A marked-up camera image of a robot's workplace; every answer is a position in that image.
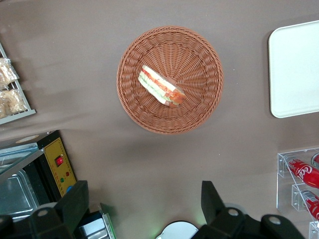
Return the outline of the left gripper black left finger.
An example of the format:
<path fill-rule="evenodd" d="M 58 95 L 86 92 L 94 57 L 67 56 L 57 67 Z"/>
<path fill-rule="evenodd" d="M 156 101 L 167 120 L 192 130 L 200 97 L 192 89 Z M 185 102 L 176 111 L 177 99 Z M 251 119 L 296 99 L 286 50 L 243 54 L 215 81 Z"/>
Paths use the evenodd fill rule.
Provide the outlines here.
<path fill-rule="evenodd" d="M 14 221 L 0 217 L 2 239 L 72 239 L 73 232 L 89 209 L 86 180 L 77 181 L 54 207 L 35 210 L 30 216 Z"/>

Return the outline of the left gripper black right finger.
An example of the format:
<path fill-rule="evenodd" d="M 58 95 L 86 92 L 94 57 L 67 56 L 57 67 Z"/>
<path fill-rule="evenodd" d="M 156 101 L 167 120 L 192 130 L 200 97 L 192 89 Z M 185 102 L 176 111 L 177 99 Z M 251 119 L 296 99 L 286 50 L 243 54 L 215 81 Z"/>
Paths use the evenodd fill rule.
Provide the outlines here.
<path fill-rule="evenodd" d="M 303 239 L 287 218 L 267 214 L 260 221 L 235 207 L 227 207 L 211 181 L 202 181 L 201 208 L 206 224 L 198 239 Z"/>

